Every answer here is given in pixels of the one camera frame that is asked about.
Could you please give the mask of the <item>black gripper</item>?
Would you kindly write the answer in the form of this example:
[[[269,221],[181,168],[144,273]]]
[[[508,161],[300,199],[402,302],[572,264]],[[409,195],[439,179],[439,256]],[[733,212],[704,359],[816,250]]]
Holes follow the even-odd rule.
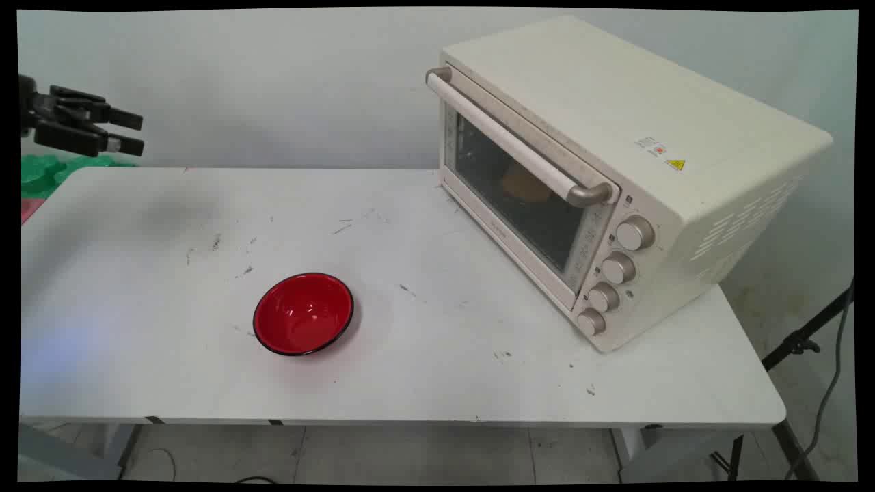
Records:
[[[103,97],[72,88],[50,86],[54,110],[87,124],[113,124],[140,131],[144,118],[111,106]],[[53,121],[53,107],[46,94],[38,93],[34,78],[19,74],[19,135],[25,138],[33,130],[36,144],[90,158],[102,153],[143,156],[145,143],[137,138],[119,136],[99,130],[85,131]]]

